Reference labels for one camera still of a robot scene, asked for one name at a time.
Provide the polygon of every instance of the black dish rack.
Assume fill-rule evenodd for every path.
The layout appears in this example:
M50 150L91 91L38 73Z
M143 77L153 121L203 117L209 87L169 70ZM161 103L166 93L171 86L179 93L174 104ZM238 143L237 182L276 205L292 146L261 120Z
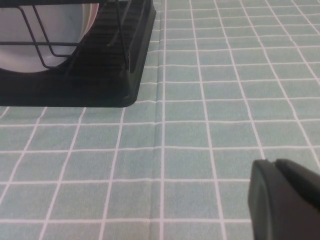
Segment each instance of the black dish rack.
M99 3L97 18L80 43L49 42L37 5ZM36 42L21 6L33 6L46 42ZM18 8L32 42L0 42L37 49L49 70L16 73L0 69L0 106L127 107L137 100L156 17L152 0L1 0ZM46 66L39 46L76 46L68 60Z

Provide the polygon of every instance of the plate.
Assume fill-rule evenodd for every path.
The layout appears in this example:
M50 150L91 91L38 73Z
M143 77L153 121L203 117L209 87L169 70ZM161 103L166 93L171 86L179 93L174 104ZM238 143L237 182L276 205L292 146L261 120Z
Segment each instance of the plate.
M78 43L86 33L91 4L41 5L36 6L50 42ZM46 42L36 14L31 6L22 9L37 42ZM32 42L31 35L21 12L17 8L0 8L0 42ZM52 46L58 55L71 55L74 46ZM48 46L39 46L47 66L56 67L67 58L54 56ZM48 70L41 63L36 48L32 45L1 45L0 69L36 73Z
M97 14L98 14L98 10L99 10L99 3L93 3L91 4L91 13L90 13L90 17L89 17L89 21L88 21L88 26L87 29L85 31L85 34L88 33L88 31L90 30L90 28L92 27L92 25L94 24Z

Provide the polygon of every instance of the white grid line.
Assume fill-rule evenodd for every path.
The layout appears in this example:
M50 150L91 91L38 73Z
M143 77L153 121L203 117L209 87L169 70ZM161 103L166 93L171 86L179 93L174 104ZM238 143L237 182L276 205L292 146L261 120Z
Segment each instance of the white grid line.
M252 130L253 130L253 132L254 132L254 136L255 136L256 142L257 142L257 144L258 144L261 157L262 157L262 159L265 159L265 158L266 158L266 157L265 157L265 153L264 153L264 150L263 150L263 148L262 148L262 144L261 144L261 141L260 141L260 138L259 138L259 134L258 134L256 125L255 125L255 122L254 122L253 117L252 117L250 105L249 105L249 102L248 102L248 100L247 100L247 97L246 97L244 88L243 88L243 86L242 86L242 83L241 83L241 80L240 80L240 76L239 76L239 73L238 73L238 69L237 69L237 67L236 67L234 55L233 55L233 52L232 52L232 48L231 48L230 43L229 43L229 41L228 41L227 34L226 34L225 29L224 29L224 24L223 24L223 22L222 22L221 19L220 19L220 24L221 24L221 26L222 26L223 34L224 34L224 36L225 36L225 38L226 38L226 44L228 45L228 51L229 51L229 54L230 54L230 57L231 57L231 61L232 61L232 65L233 65L233 70L234 70L234 72L235 72L238 85L239 85L239 87L240 87L241 95L242 95L243 100L244 100L245 105L246 105L246 109L247 109L248 116L249 116L249 119L250 119L250 122L251 122Z
M309 26L309 23L301 23L301 24L283 24L284 26ZM254 27L280 27L279 24L275 25L254 25ZM225 26L225 29L249 29L250 26ZM168 30L192 30L190 27L171 27L167 28ZM212 29L222 29L221 26L213 26L213 27L198 27L197 30L212 30ZM163 29L154 29L154 32L163 31Z
M320 145L312 145L313 148L320 148ZM118 151L143 151L143 150L156 150L161 149L161 146L148 146L148 147L137 147L137 148L119 148ZM209 147L200 146L174 146L166 145L165 149L178 149L178 150L210 150ZM278 145L278 146L262 146L263 149L309 149L307 145ZM225 146L225 147L212 147L214 151L218 150L259 150L259 146ZM114 148L89 148L89 149L74 149L72 153L79 152L113 152ZM1 150L0 154L21 154L23 150ZM69 150L27 150L26 154L59 154L68 153Z
M113 185L113 180L114 180L114 175L115 175L116 161L117 161L119 145L120 145L120 140L121 140L125 111L126 111L126 109L123 108L122 113L121 113L121 118L120 118L118 137L116 140L116 145L115 145L115 150L114 150L113 160L112 160L112 165L111 165L111 170L110 170L109 185L108 185L104 208L103 208L103 215L102 215L103 217L102 217L102 224L101 224L100 232L99 232L99 240L103 240L103 237L104 237L104 232L105 232L105 227L106 227L106 219L108 217L109 202L110 202L111 190L112 190L112 185Z
M318 4L308 4L308 5L299 5L299 7L312 7L312 6L316 6L318 7ZM288 6L288 5L283 5L283 6L272 6L272 8L288 8L288 7L293 7L293 6ZM247 6L245 7L246 9L265 9L267 8L266 6ZM193 11L212 11L212 10L236 10L236 9L242 9L241 7L219 7L219 8L197 8L194 9ZM177 12L177 11L181 11L181 12L186 12L186 11L190 11L190 9L169 9L167 10L168 12Z
M320 16L320 13L310 13L310 14L305 14L305 16ZM278 17L301 17L302 15L300 14L279 14L277 15ZM249 16L251 19L254 18L272 18L272 15L252 15ZM219 19L219 17L211 16L211 17L194 17L194 20L207 20L207 19ZM247 19L246 16L222 16L221 19ZM188 18L168 18L168 21L191 21Z
M210 153L210 159L211 159L212 175L213 175L213 179L215 180L215 182L214 182L215 197L216 197L216 203L217 203L217 208L218 208L218 215L219 215L219 219L220 219L222 239L227 240L227 230L226 230L226 226L223 222L224 213L223 213L222 200L221 200L221 195L220 195L220 188L219 188L219 184L217 182L218 177L217 177L215 156L214 156L214 152L212 150L213 144L212 144L212 138L211 138L211 131L210 131L210 123L209 123L208 110L207 110L207 104L206 104L205 90L204 90L204 85L203 85L203 81L202 81L203 78L202 78L202 72L201 72L201 67L200 67L198 41L197 41L196 27L195 27L194 14L193 14L191 0L189 0L189 4L190 4L190 12L191 12L194 45L195 45L195 50L196 50L196 62L197 62L198 76L199 76L199 81L200 81L201 98L202 98L202 102L203 102L204 118L205 118L205 124L206 124L207 141L208 141L208 145L210 148L209 153Z
M301 11L301 9L298 7L298 5L293 0L291 0L291 2L294 4L294 6L297 8L297 10L301 13L301 15L304 17L304 19L309 23L309 25L313 28L313 30L315 30L320 35L320 32L318 31L318 29L310 22L309 18L306 17L306 15Z
M165 157L166 157L166 57L167 57L167 0L164 0L164 42L163 42L163 76L162 76L162 124L161 124L161 169L160 169L160 223L159 240L164 240L164 219L165 219Z
M245 9L245 7L244 7L244 5L243 5L242 0L239 0L239 2L240 2L241 6L242 6L242 8L243 8L243 11L244 11L245 15L248 16L247 10ZM302 124L301 124L301 121L299 120L299 117L298 117L298 115L297 115L297 111L296 111L294 105L292 104L292 102L290 101L290 99L288 98L288 95L287 95L284 87L282 86L281 81L279 80L278 74L276 73L273 65L271 64L271 61L270 61L269 56L268 56L268 54L267 54L267 51L266 51L266 49L264 49L264 44L261 42L260 37L258 36L258 34L257 34L257 32L256 32L256 29L254 28L254 26L253 26L251 20L249 19L249 17L248 17L248 21L250 22L251 27L252 27L252 30L254 31L254 34L255 34L256 37L258 38L258 41L259 41L261 47L263 48L263 52L264 52L264 55L265 55L265 57L266 57L266 60L268 61L268 63L270 63L270 68L271 68L271 70L272 70L275 78L278 80L278 81L277 81L277 82L278 82L278 85L279 85L279 87L280 87L280 89L281 89L284 97L286 98L288 104L290 105L290 108L291 108L291 110L292 110L294 119L296 120L297 124L299 125L299 128L301 129L301 132L302 132L302 134L303 134L303 136L304 136L304 138L305 138L305 140L306 140L306 142L307 142L307 145L310 147L310 150L311 150L312 155L313 155L313 157L314 157L314 159L315 159L315 162L316 162L317 166L318 166L319 169L320 169L320 161L319 161L319 159L318 159L317 153L316 153L315 149L313 148L313 146L312 146L312 144L311 144L311 142L310 142L310 139L309 139L309 137L308 137L308 135L307 135L304 127L303 127Z
M283 78L280 79L280 81L308 81L308 80L316 80L316 78ZM277 81L276 79L252 79L252 80L241 80L241 82L243 83L250 83L250 82L269 82L269 81ZM203 81L206 84L209 83L237 83L238 80L212 80L212 81ZM142 85L146 85L146 84L153 84L153 85L158 85L158 84L162 84L162 81L158 81L158 82L143 82ZM199 84L199 81L166 81L167 84ZM290 97L291 99L297 99L297 98L318 98L317 96L301 96L301 97Z
M295 49L297 46L276 46L276 47L266 47L265 49ZM308 47L300 47L300 48L320 48L320 43L319 45L314 45L314 46L308 46ZM233 48L232 51L247 51L247 50L262 50L261 47L245 47L245 48ZM151 50L149 53L158 53L158 52L163 52L164 50L159 49L159 50ZM178 49L178 50L167 50L167 52L187 52L187 53L195 53L196 50L190 50L190 49ZM219 48L219 49L199 49L198 52L205 52L205 53L210 53L210 52L228 52L227 48ZM272 64L277 64L277 65L290 65L290 64L304 64L304 61L296 61L296 62L272 62ZM311 63L313 64L319 64L320 61L312 61ZM267 63L241 63L241 64L236 64L237 66L263 66L263 65L268 65ZM231 64L221 64L221 65L212 65L212 66L231 66Z
M214 183L214 182L233 182L233 183L248 183L250 181L249 178L218 178L217 180L213 178L133 178L133 179L102 179L102 180L63 180L61 181L62 185L71 185L71 184L108 184L110 182L113 183L140 183L140 182L151 182L158 183L164 181L166 183ZM0 185L6 185L7 181L0 181ZM11 185L56 185L58 184L58 180L42 180L42 181L12 181Z
M53 194L51 203L49 205L48 211L46 213L45 221L43 223L43 226L42 226L42 229L41 229L41 232L40 232L39 240L42 240L44 238L44 235L45 235L48 223L49 223L49 219L50 219L50 216L51 216L52 210L54 208L54 205L55 205L55 202L56 202L56 199L57 199L57 196L58 196L58 192L59 192L59 189L60 189L60 186L61 186L61 181L63 180L68 161L70 159L72 150L73 150L73 148L75 146L76 139L77 139L77 136L78 136L78 133L79 133L79 129L80 129L80 123L82 121L82 118L83 118L85 112L86 112L86 108L84 107L83 110L82 110L82 113L81 113L81 115L80 115L80 117L78 119L78 125L77 125L77 127L75 129L75 132L74 132L74 135L73 135L73 139L72 139L69 151L68 151L67 156L66 156L66 158L64 160L64 163L62 165L61 172L60 172L60 175L59 175L59 180L58 180L58 183L57 183L56 188L54 190L54 194Z
M276 13L273 11L273 9L270 7L269 2L266 0L266 4L269 6L270 11L272 12L273 16L275 17L275 19L278 21L278 23L280 24L280 26L282 27L283 31L287 34L287 36L289 37L290 41L294 44L296 50L298 51L300 57L302 58L304 64L306 65L306 67L309 69L310 73L312 74L312 76L317 80L317 82L320 85L320 80L317 77L317 75L315 74L315 72L312 70L312 68L310 67L310 64L307 62L305 56L302 54L300 48L297 43L292 39L292 37L290 36L290 34L288 33L288 31L286 30L286 28L281 24L279 18L277 17Z
M6 113L9 111L9 106L7 106L6 108L5 108L5 110L3 111L3 113L0 115L0 119L2 119L5 115L6 115Z
M222 50L217 50L217 51L208 51L208 52L227 52L227 49L222 49ZM320 62L318 61L313 61L311 62L312 64L320 64ZM254 66L273 66L273 65L304 65L304 62L276 62L276 63L245 63L245 64L235 64L236 67L254 67ZM195 68L198 67L197 65L182 65L182 64L167 64L167 67L184 67L184 68ZM159 65L159 66L147 66L146 68L160 68L163 67L163 65ZM200 65L200 67L233 67L233 64L203 64Z
M33 127L33 130L32 130L32 132L31 132L31 134L30 134L30 137L29 137L28 141L26 142L26 144L25 144L25 146L24 146L24 148L23 148L23 151L21 152L21 155L20 155L18 161L15 163L15 165L14 165L14 167L13 167L13 170L12 170L12 172L11 172L9 181L8 181L7 184L5 185L5 188L4 188L4 190L3 190L2 194L1 194L1 197L0 197L0 205L1 205L2 202L3 202L3 200L4 200L5 196L6 196L6 193L8 192L8 189L9 189L9 187L10 187L11 182L13 182L13 179L14 179L14 176L15 176L15 174L16 174L16 171L17 171L17 169L18 169L19 164L21 163L22 159L24 158L24 156L25 156L25 154L26 154L26 152L27 152L27 150L28 150L28 147L30 146L31 141L32 141L32 139L33 139L34 136L35 136L35 133L36 133L37 128L38 128L38 125L37 125L37 124L40 122L40 119L43 117L43 115L45 114L46 110L47 110L47 107L45 107L45 108L42 110L41 115L37 118L36 123L35 123L35 125L34 125L34 127Z
M314 37L318 36L318 34L290 34L290 36L294 37ZM271 37L287 37L286 34L270 34L270 35L261 35L262 38L271 38ZM225 39L224 36L219 37L197 37L198 40L203 39ZM256 38L255 36L227 36L228 39L248 39L248 38ZM192 38L169 38L167 41L178 41L178 40L192 40Z
M43 224L42 219L0 219L0 224ZM106 223L161 223L160 218L109 218L101 219L50 219L49 224L106 224ZM164 223L220 223L220 219L210 218L166 218ZM250 224L251 219L224 219L226 224Z

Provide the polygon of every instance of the black plastic base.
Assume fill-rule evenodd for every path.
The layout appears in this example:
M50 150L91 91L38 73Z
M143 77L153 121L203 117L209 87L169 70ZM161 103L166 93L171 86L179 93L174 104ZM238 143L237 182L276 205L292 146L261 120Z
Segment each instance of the black plastic base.
M107 30L115 28L116 16L109 5L100 13L80 49L72 69L48 70L42 73L12 73L0 70L0 106L48 106L48 107L127 107L138 96L140 81L147 57L151 33L156 17L152 0L132 0L132 6L123 24L123 31L129 48L129 69L121 52L117 51L120 37L114 47L105 49L104 44L94 45L102 26ZM120 2L123 12L126 2Z

